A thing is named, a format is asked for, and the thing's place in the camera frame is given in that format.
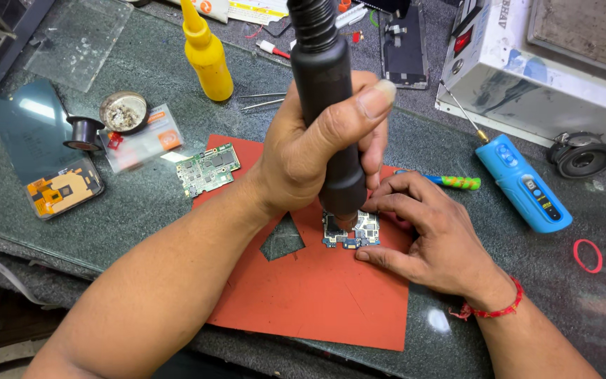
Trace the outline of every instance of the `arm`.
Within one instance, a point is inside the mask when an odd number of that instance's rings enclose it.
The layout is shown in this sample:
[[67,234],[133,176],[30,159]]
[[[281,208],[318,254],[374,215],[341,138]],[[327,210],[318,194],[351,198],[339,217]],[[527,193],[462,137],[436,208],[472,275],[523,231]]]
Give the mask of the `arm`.
[[[315,199],[326,162],[336,151],[368,139],[366,154],[382,156],[384,144],[372,149],[382,143],[372,136],[384,128],[386,140],[385,118],[396,89],[391,85],[391,92],[386,91],[377,82],[373,74],[353,73],[356,95],[326,109],[308,129],[292,84],[257,164],[100,275],[39,351],[25,378],[150,376],[205,323],[255,234],[276,214]],[[379,166],[364,164],[364,169],[372,177]]]
[[[477,310],[502,310],[516,299],[515,284],[481,245],[465,208],[417,172],[383,180],[364,210],[396,212],[420,237],[408,254],[367,246],[357,251],[358,260],[435,291],[464,296]],[[477,321],[498,378],[600,377],[526,297],[515,314]]]

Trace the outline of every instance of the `yellow plastic bottle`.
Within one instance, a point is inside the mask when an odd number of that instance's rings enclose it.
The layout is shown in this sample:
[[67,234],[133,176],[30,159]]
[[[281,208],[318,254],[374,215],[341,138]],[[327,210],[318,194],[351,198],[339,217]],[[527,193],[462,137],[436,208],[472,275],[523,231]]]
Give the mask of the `yellow plastic bottle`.
[[200,17],[190,0],[181,0],[181,10],[184,14],[182,28],[186,36],[184,51],[198,74],[200,85],[210,99],[228,99],[233,94],[233,80],[225,65],[221,41],[211,33],[207,21]]

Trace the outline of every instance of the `hand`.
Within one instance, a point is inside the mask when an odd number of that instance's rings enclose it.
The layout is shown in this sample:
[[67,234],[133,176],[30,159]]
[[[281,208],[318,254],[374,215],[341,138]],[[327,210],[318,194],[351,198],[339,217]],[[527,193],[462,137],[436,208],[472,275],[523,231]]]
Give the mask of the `hand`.
[[354,96],[326,108],[306,128],[296,83],[291,82],[254,166],[262,201],[273,213],[311,203],[322,188],[329,159],[355,142],[365,151],[362,166],[367,186],[378,186],[387,144],[386,118],[397,89],[369,72],[352,72],[352,86]]
[[435,291],[464,296],[476,309],[499,310],[514,301],[516,287],[481,245],[465,207],[418,172],[383,180],[362,209],[396,212],[415,226],[420,237],[408,254],[366,246],[358,249],[358,260]]

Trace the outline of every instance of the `red power switch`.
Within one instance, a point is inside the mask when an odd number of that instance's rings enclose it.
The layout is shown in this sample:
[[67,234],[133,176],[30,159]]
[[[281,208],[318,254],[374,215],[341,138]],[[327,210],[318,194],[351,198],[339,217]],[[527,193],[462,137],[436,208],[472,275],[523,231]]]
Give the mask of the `red power switch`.
[[471,31],[473,30],[473,26],[469,28],[464,34],[460,34],[459,37],[455,39],[455,45],[452,47],[452,50],[455,52],[454,56],[458,56],[459,53],[467,47],[467,45],[471,42]]

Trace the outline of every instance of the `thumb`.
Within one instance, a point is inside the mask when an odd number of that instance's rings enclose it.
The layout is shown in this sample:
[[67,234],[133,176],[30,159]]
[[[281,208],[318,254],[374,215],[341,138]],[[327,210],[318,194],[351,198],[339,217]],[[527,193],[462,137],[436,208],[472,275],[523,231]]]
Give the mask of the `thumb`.
[[301,150],[315,165],[324,165],[336,152],[358,142],[380,125],[392,108],[397,87],[381,80],[351,98],[324,109],[299,139]]
[[355,253],[357,260],[368,261],[415,282],[425,271],[422,259],[383,246],[364,246]]

